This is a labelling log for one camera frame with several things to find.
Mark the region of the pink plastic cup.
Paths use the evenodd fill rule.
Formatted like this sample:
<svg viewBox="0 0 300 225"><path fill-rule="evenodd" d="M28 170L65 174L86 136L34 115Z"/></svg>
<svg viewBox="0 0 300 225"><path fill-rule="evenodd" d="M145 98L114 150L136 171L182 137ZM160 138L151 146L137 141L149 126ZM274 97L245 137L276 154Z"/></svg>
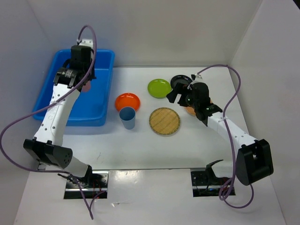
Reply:
<svg viewBox="0 0 300 225"><path fill-rule="evenodd" d="M82 92L88 92L91 89L91 83L90 81L86 82L83 86L82 86Z"/></svg>

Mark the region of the green-rimmed bamboo tray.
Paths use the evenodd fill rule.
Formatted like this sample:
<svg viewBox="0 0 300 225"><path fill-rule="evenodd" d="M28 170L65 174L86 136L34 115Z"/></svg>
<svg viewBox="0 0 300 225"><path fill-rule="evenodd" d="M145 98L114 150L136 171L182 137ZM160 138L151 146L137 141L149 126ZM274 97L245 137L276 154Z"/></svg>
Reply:
<svg viewBox="0 0 300 225"><path fill-rule="evenodd" d="M179 115L171 108L160 107L155 109L149 116L151 130L160 136L175 134L180 128Z"/></svg>

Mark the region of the blue plastic cup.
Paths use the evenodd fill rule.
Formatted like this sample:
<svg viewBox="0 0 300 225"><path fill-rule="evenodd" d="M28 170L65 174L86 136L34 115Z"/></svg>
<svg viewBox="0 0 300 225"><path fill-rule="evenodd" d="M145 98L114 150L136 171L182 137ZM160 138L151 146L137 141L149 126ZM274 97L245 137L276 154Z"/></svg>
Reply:
<svg viewBox="0 0 300 225"><path fill-rule="evenodd" d="M135 110L132 107L124 107L119 112L120 120L126 129L135 127Z"/></svg>

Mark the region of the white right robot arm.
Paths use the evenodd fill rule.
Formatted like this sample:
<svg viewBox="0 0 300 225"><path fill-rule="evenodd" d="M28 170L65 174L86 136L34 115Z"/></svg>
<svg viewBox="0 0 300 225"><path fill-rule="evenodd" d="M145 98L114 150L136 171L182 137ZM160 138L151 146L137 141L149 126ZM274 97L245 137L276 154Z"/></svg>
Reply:
<svg viewBox="0 0 300 225"><path fill-rule="evenodd" d="M270 144L244 132L225 116L224 110L211 103L209 88L205 83L197 82L190 86L178 83L166 97L170 103L174 103L178 94L181 95L178 101L180 106L192 107L198 120L233 147L233 177L249 186L274 173Z"/></svg>

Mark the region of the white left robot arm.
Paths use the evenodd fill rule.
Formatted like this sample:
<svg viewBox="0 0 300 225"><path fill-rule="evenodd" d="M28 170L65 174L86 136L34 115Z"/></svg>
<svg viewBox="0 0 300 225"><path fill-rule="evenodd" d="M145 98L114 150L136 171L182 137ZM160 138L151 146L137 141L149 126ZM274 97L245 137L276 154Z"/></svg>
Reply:
<svg viewBox="0 0 300 225"><path fill-rule="evenodd" d="M83 86L95 78L96 51L92 43L71 47L71 57L56 72L52 97L42 124L32 139L23 147L38 162L52 165L76 177L82 187L93 183L92 168L73 156L70 148L63 147L63 135L75 101Z"/></svg>

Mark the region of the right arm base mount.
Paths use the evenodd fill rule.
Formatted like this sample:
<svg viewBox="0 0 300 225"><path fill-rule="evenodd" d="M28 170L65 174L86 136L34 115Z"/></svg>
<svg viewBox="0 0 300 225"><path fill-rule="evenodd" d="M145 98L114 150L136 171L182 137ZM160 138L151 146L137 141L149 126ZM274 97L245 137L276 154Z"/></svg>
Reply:
<svg viewBox="0 0 300 225"><path fill-rule="evenodd" d="M190 171L193 197L218 196L221 186L229 180L228 177L210 181L204 168Z"/></svg>

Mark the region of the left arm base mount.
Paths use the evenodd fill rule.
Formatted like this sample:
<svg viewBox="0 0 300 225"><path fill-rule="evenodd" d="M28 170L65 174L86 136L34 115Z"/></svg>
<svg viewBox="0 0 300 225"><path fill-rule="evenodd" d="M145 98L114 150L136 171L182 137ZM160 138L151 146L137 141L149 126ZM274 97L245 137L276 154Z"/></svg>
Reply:
<svg viewBox="0 0 300 225"><path fill-rule="evenodd" d="M106 199L108 190L109 171L93 170L94 180L90 184L79 181L86 199ZM77 183L70 177L66 178L64 199L82 199Z"/></svg>

